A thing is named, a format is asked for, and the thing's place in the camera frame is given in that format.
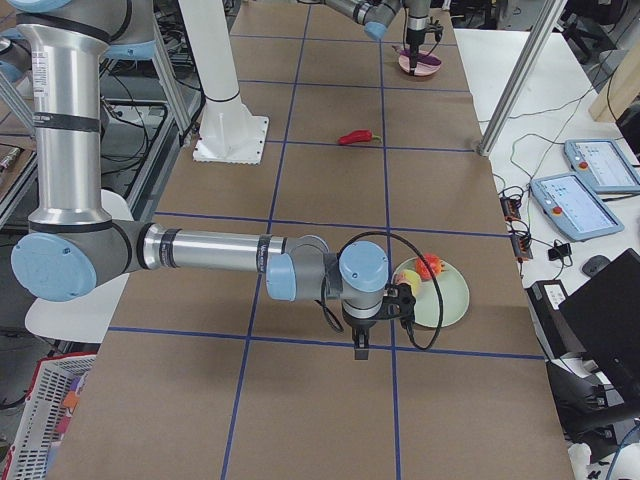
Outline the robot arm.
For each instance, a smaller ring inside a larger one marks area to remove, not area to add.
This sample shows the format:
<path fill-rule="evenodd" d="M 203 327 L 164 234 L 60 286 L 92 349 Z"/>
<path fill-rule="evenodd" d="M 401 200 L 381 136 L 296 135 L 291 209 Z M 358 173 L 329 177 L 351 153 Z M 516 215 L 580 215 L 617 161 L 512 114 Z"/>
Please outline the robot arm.
<path fill-rule="evenodd" d="M 405 42 L 409 47 L 409 74 L 414 75 L 420 47 L 424 44 L 430 20 L 431 2 L 427 0 L 352 1 L 327 0 L 321 4 L 362 25 L 365 34 L 381 41 L 391 22 L 401 11 L 406 12 Z"/>
<path fill-rule="evenodd" d="M 337 299 L 354 354 L 369 354 L 369 331 L 385 319 L 389 261 L 366 236 L 338 253 L 316 236 L 284 238 L 169 229 L 119 220 L 101 200 L 103 57 L 151 57 L 162 50 L 149 1 L 17 1 L 16 26 L 31 48 L 39 204 L 11 266 L 34 296 L 65 302 L 138 270 L 207 268 L 261 274 L 275 300 Z"/>

